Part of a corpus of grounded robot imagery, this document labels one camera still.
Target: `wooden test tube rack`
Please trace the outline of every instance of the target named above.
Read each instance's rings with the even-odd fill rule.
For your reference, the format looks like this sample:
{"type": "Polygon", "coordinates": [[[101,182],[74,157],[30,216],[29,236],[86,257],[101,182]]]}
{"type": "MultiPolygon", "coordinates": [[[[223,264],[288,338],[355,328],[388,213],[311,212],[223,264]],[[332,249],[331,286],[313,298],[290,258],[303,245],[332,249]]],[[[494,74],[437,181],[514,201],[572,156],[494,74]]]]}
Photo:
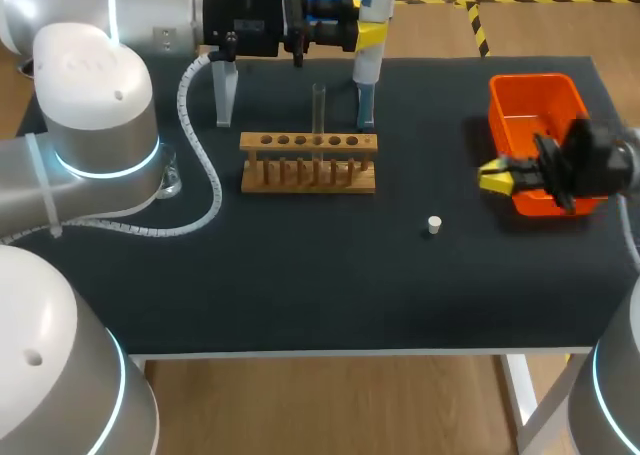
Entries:
{"type": "Polygon", "coordinates": [[[242,174],[245,193],[376,191],[371,158],[378,152],[378,138],[373,134],[243,132],[240,150],[249,154],[242,174]],[[287,159],[282,156],[286,152],[297,155],[287,159]],[[307,159],[303,157],[305,152],[309,154],[307,159]],[[352,158],[338,161],[338,155],[352,158]]]}

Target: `wooden peg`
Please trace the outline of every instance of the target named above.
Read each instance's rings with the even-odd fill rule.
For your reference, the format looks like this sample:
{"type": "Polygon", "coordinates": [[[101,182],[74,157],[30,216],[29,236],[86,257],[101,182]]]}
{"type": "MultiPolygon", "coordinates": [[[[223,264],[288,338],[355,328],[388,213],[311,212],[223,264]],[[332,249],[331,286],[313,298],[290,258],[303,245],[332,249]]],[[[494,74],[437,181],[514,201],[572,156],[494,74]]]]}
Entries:
{"type": "Polygon", "coordinates": [[[280,184],[284,185],[285,176],[287,174],[287,162],[284,157],[280,157],[280,184]]]}
{"type": "Polygon", "coordinates": [[[349,168],[347,168],[347,185],[351,185],[353,183],[353,169],[355,162],[353,158],[349,159],[349,168]]]}
{"type": "Polygon", "coordinates": [[[269,185],[269,159],[265,158],[262,161],[262,171],[264,173],[264,184],[269,185]]]}
{"type": "Polygon", "coordinates": [[[336,163],[336,159],[331,159],[331,185],[336,184],[336,176],[338,173],[338,164],[336,163]]]}
{"type": "Polygon", "coordinates": [[[313,159],[313,184],[320,184],[320,160],[315,157],[313,159]]]}
{"type": "Polygon", "coordinates": [[[297,176],[298,185],[302,185],[302,177],[304,176],[304,162],[302,161],[302,158],[298,158],[297,176]]]}
{"type": "Polygon", "coordinates": [[[369,168],[369,154],[365,153],[362,156],[362,163],[360,164],[360,170],[361,171],[366,171],[369,168]]]}
{"type": "Polygon", "coordinates": [[[255,150],[249,150],[249,166],[253,173],[258,172],[258,152],[255,150]]]}

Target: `wooden floor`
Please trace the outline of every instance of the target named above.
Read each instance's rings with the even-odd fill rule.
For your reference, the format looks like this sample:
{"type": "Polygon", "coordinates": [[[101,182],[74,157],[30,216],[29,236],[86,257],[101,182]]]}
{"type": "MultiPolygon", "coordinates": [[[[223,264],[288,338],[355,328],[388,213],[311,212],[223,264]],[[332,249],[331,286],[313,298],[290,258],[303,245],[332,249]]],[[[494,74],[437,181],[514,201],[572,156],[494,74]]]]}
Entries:
{"type": "MultiPolygon", "coordinates": [[[[493,56],[590,55],[621,116],[640,124],[640,6],[482,5],[493,56]]],[[[314,56],[344,56],[314,50],[314,56]]],[[[477,57],[463,9],[396,8],[389,57],[477,57]]],[[[0,50],[0,137],[31,93],[0,50]]],[[[542,397],[564,365],[530,357],[542,397]]],[[[491,357],[193,361],[154,364],[162,455],[515,453],[491,357]]],[[[570,454],[566,438],[548,454],[570,454]]]]}

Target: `test tube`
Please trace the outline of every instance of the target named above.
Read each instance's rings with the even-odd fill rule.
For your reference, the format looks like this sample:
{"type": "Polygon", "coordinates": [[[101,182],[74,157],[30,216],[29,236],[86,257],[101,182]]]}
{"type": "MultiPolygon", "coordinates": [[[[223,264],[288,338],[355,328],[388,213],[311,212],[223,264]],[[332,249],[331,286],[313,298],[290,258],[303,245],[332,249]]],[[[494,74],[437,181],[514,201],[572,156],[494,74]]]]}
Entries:
{"type": "MultiPolygon", "coordinates": [[[[324,135],[324,102],[327,94],[327,87],[324,83],[314,83],[311,87],[311,100],[313,102],[313,112],[311,117],[311,133],[314,135],[324,135]]],[[[322,163],[322,153],[314,153],[312,160],[322,163]]]]}

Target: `blue light ring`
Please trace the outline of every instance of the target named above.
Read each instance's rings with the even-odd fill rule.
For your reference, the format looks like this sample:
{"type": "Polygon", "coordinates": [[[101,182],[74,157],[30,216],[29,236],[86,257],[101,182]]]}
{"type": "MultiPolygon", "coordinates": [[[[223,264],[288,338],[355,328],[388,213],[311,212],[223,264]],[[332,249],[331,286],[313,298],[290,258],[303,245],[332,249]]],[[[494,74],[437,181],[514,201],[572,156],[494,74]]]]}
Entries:
{"type": "Polygon", "coordinates": [[[134,172],[137,172],[138,170],[146,166],[149,162],[151,162],[151,160],[153,160],[153,158],[156,156],[156,153],[158,153],[159,148],[160,148],[160,139],[156,141],[155,147],[153,147],[153,150],[151,151],[151,153],[147,155],[147,158],[142,160],[140,163],[138,163],[137,165],[131,168],[127,168],[126,170],[120,170],[118,172],[111,172],[111,173],[85,172],[83,170],[78,170],[77,168],[69,165],[67,162],[62,160],[62,158],[60,158],[60,155],[58,155],[57,153],[56,153],[56,158],[58,159],[58,162],[60,162],[60,165],[62,165],[69,173],[72,173],[78,177],[93,178],[97,180],[107,180],[111,178],[125,177],[127,175],[131,175],[134,172]]]}

